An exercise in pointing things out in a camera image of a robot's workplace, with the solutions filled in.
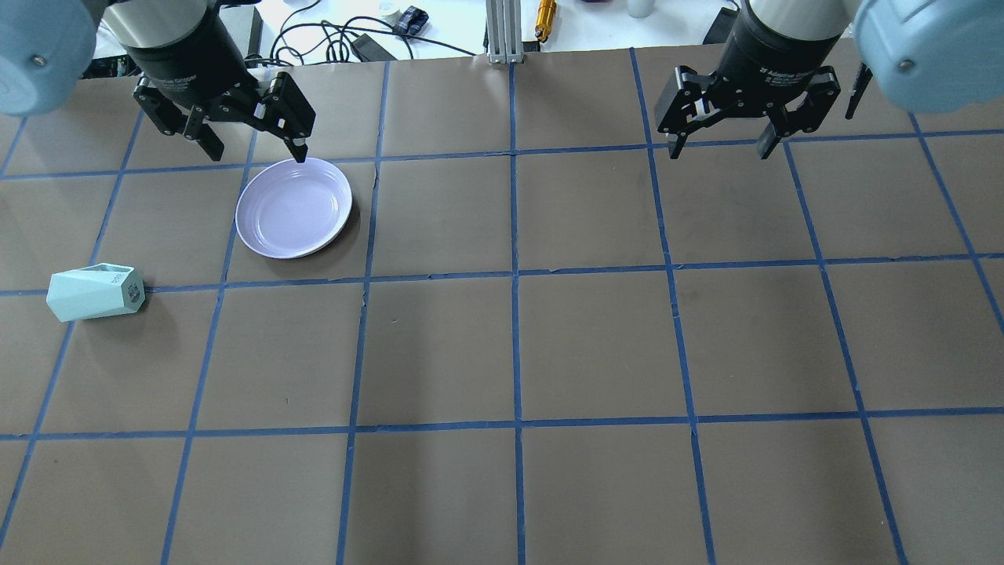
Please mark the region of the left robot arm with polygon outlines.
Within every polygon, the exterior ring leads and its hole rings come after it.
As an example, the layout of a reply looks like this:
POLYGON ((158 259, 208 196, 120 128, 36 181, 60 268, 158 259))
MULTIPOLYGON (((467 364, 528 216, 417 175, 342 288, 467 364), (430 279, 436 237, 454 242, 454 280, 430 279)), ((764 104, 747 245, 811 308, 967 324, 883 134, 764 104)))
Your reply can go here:
POLYGON ((135 101, 157 130, 197 144, 219 161, 214 122, 245 124, 282 140, 297 163, 308 155, 316 112, 294 78, 268 86, 221 19, 221 1, 4 1, 2 112, 32 117, 65 104, 107 25, 140 69, 135 101))

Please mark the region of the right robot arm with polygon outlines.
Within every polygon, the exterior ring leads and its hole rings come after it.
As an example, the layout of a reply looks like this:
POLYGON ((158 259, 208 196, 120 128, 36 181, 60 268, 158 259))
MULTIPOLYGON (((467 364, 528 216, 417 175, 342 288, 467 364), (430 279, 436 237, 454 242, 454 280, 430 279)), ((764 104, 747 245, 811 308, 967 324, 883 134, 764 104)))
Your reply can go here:
POLYGON ((826 64, 846 30, 860 65, 846 118, 870 85, 898 108, 953 112, 1002 95, 1000 1, 742 1, 717 67, 676 67, 657 101, 657 132, 676 159, 724 119, 767 121, 761 158, 824 124, 842 92, 826 64))

